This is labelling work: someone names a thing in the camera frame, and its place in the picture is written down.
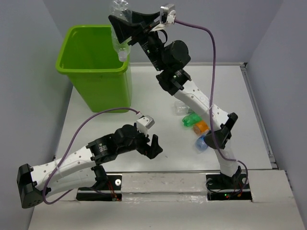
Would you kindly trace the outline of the clear bottle blue cap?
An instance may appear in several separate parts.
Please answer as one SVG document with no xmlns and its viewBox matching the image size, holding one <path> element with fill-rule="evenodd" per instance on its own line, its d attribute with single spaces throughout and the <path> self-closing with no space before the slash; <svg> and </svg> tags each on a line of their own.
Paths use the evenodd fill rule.
<svg viewBox="0 0 307 230">
<path fill-rule="evenodd" d="M 112 0 L 110 3 L 109 14 L 116 18 L 122 19 L 125 22 L 132 22 L 132 12 L 130 5 L 126 0 Z M 118 55 L 120 62 L 125 62 L 130 54 L 130 46 L 128 40 L 122 40 L 124 37 L 120 32 L 117 22 L 111 23 L 112 45 Z"/>
</svg>

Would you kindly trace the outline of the blue water bottle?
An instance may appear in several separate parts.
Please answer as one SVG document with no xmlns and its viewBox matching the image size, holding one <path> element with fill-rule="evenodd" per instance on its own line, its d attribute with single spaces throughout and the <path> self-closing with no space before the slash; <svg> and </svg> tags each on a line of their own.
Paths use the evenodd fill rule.
<svg viewBox="0 0 307 230">
<path fill-rule="evenodd" d="M 198 139 L 195 141 L 195 148 L 198 152 L 204 152 L 207 150 L 208 145 L 205 142 L 205 135 L 198 137 Z"/>
</svg>

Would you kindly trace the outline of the small orange bottle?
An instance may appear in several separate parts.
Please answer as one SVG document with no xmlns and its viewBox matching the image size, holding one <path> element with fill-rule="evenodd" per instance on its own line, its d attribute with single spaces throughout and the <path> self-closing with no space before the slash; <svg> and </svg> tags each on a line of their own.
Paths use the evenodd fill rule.
<svg viewBox="0 0 307 230">
<path fill-rule="evenodd" d="M 193 131 L 197 135 L 201 135 L 202 133 L 205 133 L 208 130 L 209 130 L 209 127 L 207 123 L 204 121 L 199 121 L 193 126 Z"/>
</svg>

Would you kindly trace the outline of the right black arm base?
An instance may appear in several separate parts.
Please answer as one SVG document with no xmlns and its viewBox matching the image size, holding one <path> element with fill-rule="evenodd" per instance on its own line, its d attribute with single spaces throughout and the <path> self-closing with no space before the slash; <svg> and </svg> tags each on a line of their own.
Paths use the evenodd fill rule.
<svg viewBox="0 0 307 230">
<path fill-rule="evenodd" d="M 250 186 L 246 180 L 246 174 L 242 173 L 241 167 L 233 175 L 228 177 L 224 174 L 207 174 L 206 183 L 208 201 L 252 201 Z"/>
</svg>

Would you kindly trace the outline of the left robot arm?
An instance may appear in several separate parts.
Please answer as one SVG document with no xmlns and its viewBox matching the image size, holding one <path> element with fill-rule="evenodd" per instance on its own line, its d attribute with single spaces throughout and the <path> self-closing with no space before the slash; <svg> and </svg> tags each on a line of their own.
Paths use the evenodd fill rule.
<svg viewBox="0 0 307 230">
<path fill-rule="evenodd" d="M 20 166 L 17 186 L 21 207 L 34 207 L 49 196 L 75 188 L 102 190 L 109 181 L 103 164 L 134 150 L 149 159 L 163 151 L 157 135 L 149 138 L 136 126 L 124 125 L 115 133 L 98 138 L 56 161 L 37 166 Z"/>
</svg>

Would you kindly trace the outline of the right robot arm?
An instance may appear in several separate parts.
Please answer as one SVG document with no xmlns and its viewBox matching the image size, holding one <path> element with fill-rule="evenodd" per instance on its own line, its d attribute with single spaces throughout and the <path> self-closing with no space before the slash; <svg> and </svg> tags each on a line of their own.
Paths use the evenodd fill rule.
<svg viewBox="0 0 307 230">
<path fill-rule="evenodd" d="M 220 164 L 221 183 L 231 188 L 238 183 L 241 167 L 233 152 L 226 148 L 231 138 L 231 129 L 236 123 L 236 113 L 227 113 L 213 103 L 213 97 L 207 97 L 194 83 L 191 76 L 184 71 L 190 62 L 187 45 L 175 40 L 164 45 L 158 36 L 167 25 L 177 23 L 175 10 L 161 9 L 152 14 L 133 11 L 131 22 L 114 15 L 108 17 L 119 43 L 127 42 L 132 46 L 138 43 L 154 68 L 161 88 L 189 106 L 203 121 L 210 126 L 205 137 Z"/>
</svg>

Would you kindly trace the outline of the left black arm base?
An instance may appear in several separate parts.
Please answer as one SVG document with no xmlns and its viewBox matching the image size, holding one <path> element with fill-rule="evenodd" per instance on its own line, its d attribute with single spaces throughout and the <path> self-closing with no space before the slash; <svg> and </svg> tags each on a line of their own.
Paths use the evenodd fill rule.
<svg viewBox="0 0 307 230">
<path fill-rule="evenodd" d="M 121 201 L 122 174 L 107 174 L 102 165 L 91 169 L 95 173 L 95 183 L 92 186 L 77 190 L 78 201 Z"/>
</svg>

